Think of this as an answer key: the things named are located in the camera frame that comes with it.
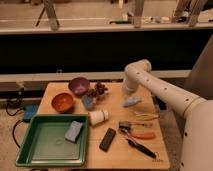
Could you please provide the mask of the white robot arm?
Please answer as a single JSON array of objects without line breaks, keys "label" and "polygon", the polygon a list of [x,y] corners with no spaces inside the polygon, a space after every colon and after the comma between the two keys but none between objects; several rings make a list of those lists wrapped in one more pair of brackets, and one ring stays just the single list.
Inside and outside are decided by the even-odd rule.
[{"label": "white robot arm", "polygon": [[206,100],[153,76],[151,63],[139,60],[124,69],[123,92],[141,85],[186,119],[180,171],[213,171],[213,100]]}]

